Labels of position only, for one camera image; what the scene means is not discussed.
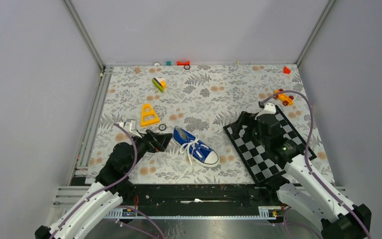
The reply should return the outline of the white shoelace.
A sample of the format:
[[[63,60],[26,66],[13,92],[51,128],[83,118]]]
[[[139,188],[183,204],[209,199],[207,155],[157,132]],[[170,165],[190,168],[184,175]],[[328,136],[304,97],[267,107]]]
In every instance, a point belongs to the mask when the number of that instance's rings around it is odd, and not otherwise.
[[[180,145],[180,149],[179,149],[179,154],[185,154],[185,153],[187,154],[187,159],[189,160],[189,163],[192,168],[193,168],[194,156],[196,156],[197,161],[199,161],[202,158],[202,154],[200,153],[200,150],[197,147],[198,141],[199,141],[199,137],[198,137],[198,134],[196,134],[195,139]]]

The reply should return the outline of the blue canvas sneaker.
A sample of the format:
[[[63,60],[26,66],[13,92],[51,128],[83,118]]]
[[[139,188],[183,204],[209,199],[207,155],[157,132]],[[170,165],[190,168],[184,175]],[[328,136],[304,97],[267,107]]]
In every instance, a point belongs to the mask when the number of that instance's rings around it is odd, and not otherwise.
[[[180,146],[179,154],[186,154],[192,167],[196,163],[202,167],[213,168],[220,162],[219,155],[200,139],[198,133],[193,134],[176,126],[173,140]]]

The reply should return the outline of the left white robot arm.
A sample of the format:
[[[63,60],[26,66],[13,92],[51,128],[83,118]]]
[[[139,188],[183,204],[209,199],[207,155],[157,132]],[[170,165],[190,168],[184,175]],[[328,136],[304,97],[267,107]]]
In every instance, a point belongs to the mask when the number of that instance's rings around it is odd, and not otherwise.
[[[40,226],[37,239],[83,239],[114,208],[134,200],[135,186],[129,174],[148,152],[164,152],[173,135],[146,130],[130,136],[130,143],[114,146],[105,166],[87,192],[57,222]]]

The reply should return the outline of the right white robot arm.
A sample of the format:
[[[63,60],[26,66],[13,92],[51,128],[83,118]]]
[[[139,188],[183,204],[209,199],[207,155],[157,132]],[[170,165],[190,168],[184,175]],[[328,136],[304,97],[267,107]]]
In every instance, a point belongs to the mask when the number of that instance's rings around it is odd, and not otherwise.
[[[370,237],[370,209],[353,203],[320,174],[311,162],[315,153],[280,110],[242,112],[224,130],[254,182],[269,187],[268,203],[292,207],[324,239]]]

